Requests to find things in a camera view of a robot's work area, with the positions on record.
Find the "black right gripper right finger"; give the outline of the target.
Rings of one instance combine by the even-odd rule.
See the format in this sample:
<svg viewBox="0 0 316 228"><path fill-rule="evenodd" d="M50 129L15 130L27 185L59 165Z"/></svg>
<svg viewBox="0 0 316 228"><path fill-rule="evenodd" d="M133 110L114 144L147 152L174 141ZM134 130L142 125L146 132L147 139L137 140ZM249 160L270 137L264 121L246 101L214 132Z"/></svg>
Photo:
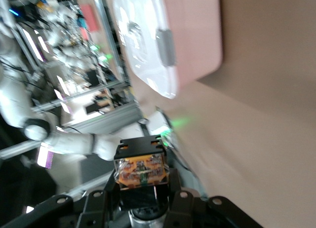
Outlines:
<svg viewBox="0 0 316 228"><path fill-rule="evenodd" d="M169 172L169 210L165 228L260 228L261 225L223 196L207 201L181 188L177 169Z"/></svg>

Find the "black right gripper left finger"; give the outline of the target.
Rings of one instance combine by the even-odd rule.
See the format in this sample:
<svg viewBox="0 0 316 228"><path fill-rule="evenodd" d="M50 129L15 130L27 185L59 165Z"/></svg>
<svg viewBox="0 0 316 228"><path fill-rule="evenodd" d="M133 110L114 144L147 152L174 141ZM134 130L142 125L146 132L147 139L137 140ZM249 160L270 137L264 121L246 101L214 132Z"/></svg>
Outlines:
<svg viewBox="0 0 316 228"><path fill-rule="evenodd" d="M118 206L118 185L113 175L105 186L75 200L58 194L3 225L3 228L107 228Z"/></svg>

